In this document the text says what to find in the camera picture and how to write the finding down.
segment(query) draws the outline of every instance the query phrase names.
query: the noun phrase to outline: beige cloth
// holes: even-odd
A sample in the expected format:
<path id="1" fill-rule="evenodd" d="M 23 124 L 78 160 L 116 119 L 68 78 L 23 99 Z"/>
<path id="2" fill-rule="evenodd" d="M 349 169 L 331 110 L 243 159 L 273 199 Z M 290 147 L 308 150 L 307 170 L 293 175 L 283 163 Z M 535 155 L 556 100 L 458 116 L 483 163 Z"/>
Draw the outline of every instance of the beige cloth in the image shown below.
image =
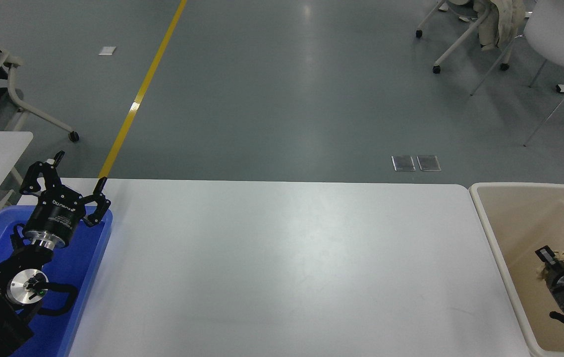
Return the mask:
<path id="1" fill-rule="evenodd" d="M 489 16 L 478 27 L 478 37 L 482 50 L 504 47 L 517 34 L 518 27 L 524 22 L 525 7 L 523 0 L 476 0 L 474 10 L 479 16 L 491 7 Z"/>

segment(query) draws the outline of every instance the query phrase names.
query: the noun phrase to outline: chair leg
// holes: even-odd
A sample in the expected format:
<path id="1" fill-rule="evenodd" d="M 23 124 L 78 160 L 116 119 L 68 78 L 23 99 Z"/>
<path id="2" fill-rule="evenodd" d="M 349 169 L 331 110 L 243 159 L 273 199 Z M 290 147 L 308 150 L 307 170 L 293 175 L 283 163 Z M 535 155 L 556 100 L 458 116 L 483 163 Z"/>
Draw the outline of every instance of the chair leg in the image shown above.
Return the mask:
<path id="1" fill-rule="evenodd" d="M 551 114 L 549 114 L 549 116 L 546 117 L 546 119 L 542 120 L 542 122 L 538 125 L 537 128 L 535 128 L 535 130 L 533 131 L 533 133 L 531 133 L 531 135 L 529 136 L 529 138 L 526 140 L 526 142 L 524 142 L 524 146 L 527 146 L 529 144 L 529 141 L 531 140 L 531 138 L 533 138 L 533 136 L 535 135 L 535 133 L 538 132 L 538 130 L 540 128 L 542 128 L 542 125 L 544 125 L 545 122 L 549 121 L 549 119 L 553 116 L 553 113 L 556 112 L 556 110 L 558 110 L 558 108 L 560 108 L 561 104 L 564 103 L 564 97 L 562 98 L 562 100 L 559 102 L 558 106 L 556 106 L 555 109 L 553 109 L 553 111 L 551 111 Z"/>
<path id="2" fill-rule="evenodd" d="M 487 71 L 487 73 L 484 74 L 484 77 L 482 77 L 480 83 L 478 83 L 478 85 L 476 86 L 476 88 L 474 88 L 474 90 L 472 90 L 471 93 L 469 93 L 469 95 L 474 95 L 476 93 L 476 91 L 478 90 L 478 88 L 480 88 L 480 86 L 482 85 L 482 83 L 484 83 L 484 80 L 487 79 L 488 75 L 491 73 L 491 71 L 493 70 L 493 68 L 496 68 L 496 66 L 498 65 L 498 63 L 500 63 L 500 61 L 502 61 L 503 58 L 505 58 L 506 54 L 508 51 L 511 50 L 511 47 L 513 46 L 513 43 L 516 41 L 516 39 L 518 38 L 524 38 L 524 35 L 518 35 L 515 36 L 515 38 L 513 38 L 513 40 L 511 40 L 511 42 L 509 43 L 509 45 L 502 51 L 502 53 L 500 54 L 500 56 L 498 56 L 498 59 L 496 59 L 496 61 L 493 63 L 493 66 L 491 66 L 491 68 L 489 68 L 489 70 Z"/>
<path id="3" fill-rule="evenodd" d="M 59 120 L 57 120 L 56 118 L 44 113 L 43 111 L 41 111 L 40 109 L 37 109 L 29 104 L 27 104 L 26 102 L 24 102 L 23 100 L 19 99 L 19 97 L 17 96 L 17 93 L 15 92 L 15 67 L 14 65 L 11 65 L 8 69 L 8 80 L 6 80 L 6 84 L 7 84 L 7 91 L 8 91 L 8 95 L 11 98 L 11 101 L 14 102 L 15 106 L 23 108 L 26 111 L 29 111 L 31 113 L 34 113 L 35 115 L 37 115 L 38 117 L 50 122 L 51 124 L 58 126 L 68 132 L 72 132 L 73 129 L 65 124 L 64 122 L 61 122 Z"/>
<path id="4" fill-rule="evenodd" d="M 436 11 L 438 11 L 441 8 L 441 6 L 443 6 L 443 4 L 445 4 L 446 2 L 447 2 L 447 0 L 439 0 L 439 2 L 436 4 L 434 9 L 432 9 L 432 11 L 430 11 L 430 13 L 427 14 L 427 16 L 425 18 L 423 18 L 423 21 L 418 24 L 418 26 L 416 27 L 416 36 L 418 38 L 423 36 L 423 26 L 425 26 L 425 23 L 427 23 L 430 20 L 430 18 L 432 17 L 432 15 L 434 15 L 436 13 Z"/>
<path id="5" fill-rule="evenodd" d="M 443 61 L 445 61 L 445 59 L 452 53 L 454 52 L 454 50 L 456 50 L 457 47 L 459 47 L 463 42 L 465 42 L 465 40 L 470 36 L 470 34 L 472 34 L 472 32 L 474 32 L 475 30 L 478 29 L 478 26 L 487 18 L 487 16 L 489 16 L 489 13 L 491 12 L 491 8 L 487 7 L 487 9 L 485 10 L 484 14 L 482 14 L 481 17 L 478 18 L 478 20 L 476 20 L 474 23 L 472 23 L 471 25 L 469 25 L 469 28 L 467 29 L 467 31 L 465 31 L 457 40 L 456 42 L 454 42 L 448 49 L 447 51 L 445 51 L 444 54 L 442 54 L 439 59 L 436 60 L 436 62 L 434 63 L 434 67 L 438 67 L 441 65 L 441 63 L 443 63 Z"/>
<path id="6" fill-rule="evenodd" d="M 544 66 L 547 64 L 547 60 L 544 59 L 544 62 L 542 63 L 542 65 L 540 66 L 540 69 L 538 70 L 538 72 L 535 74 L 535 76 L 533 77 L 533 79 L 531 80 L 531 84 L 529 84 L 529 88 L 533 87 L 533 84 L 535 84 L 535 81 L 538 79 L 538 76 L 540 75 L 540 73 L 542 73 L 542 68 L 544 68 Z"/>

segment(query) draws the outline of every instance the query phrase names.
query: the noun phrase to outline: silver metal flange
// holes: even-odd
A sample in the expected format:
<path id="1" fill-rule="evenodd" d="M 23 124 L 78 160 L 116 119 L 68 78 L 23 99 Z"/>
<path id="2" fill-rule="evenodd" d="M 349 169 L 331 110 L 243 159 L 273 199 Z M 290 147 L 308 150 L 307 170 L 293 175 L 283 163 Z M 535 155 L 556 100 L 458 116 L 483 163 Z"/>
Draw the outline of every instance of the silver metal flange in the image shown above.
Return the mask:
<path id="1" fill-rule="evenodd" d="M 46 295 L 46 289 L 34 289 L 36 283 L 49 282 L 46 274 L 38 269 L 26 269 L 15 274 L 6 287 L 6 297 L 12 303 L 28 305 L 36 303 Z"/>

